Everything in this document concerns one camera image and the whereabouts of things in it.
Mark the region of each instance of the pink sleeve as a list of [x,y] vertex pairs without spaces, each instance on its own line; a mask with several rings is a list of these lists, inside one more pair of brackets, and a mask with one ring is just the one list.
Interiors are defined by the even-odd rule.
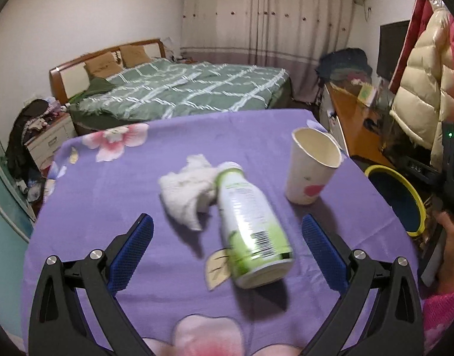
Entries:
[[454,293],[436,295],[425,300],[423,306],[425,353],[436,345],[453,320]]

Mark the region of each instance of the television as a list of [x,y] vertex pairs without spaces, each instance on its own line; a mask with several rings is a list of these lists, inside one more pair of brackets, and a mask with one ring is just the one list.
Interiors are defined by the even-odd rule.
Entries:
[[409,20],[380,26],[377,75],[390,81],[402,53]]

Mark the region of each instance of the white wall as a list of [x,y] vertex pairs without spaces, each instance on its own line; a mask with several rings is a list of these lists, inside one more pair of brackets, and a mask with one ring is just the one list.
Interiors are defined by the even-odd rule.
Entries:
[[352,30],[348,47],[361,48],[367,54],[373,68],[372,80],[378,82],[376,75],[380,45],[380,26],[397,21],[410,20],[415,0],[366,0],[365,7],[371,7],[368,22],[365,21],[364,7],[354,5]]
[[180,44],[184,0],[9,0],[0,14],[0,139],[24,101],[51,94],[51,68],[124,42]]

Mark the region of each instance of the barcode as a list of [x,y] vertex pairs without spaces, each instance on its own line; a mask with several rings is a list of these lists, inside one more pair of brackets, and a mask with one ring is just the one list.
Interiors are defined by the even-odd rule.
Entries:
[[251,237],[255,240],[255,245],[257,246],[262,257],[275,255],[275,251],[271,246],[271,241],[268,238],[268,234],[266,232],[252,233]]

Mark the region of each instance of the plastic bottle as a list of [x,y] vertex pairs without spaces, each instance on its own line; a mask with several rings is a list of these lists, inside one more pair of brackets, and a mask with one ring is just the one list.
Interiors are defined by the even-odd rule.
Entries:
[[218,170],[221,232],[234,282],[251,289],[282,279],[293,266],[293,252],[268,200],[237,163]]

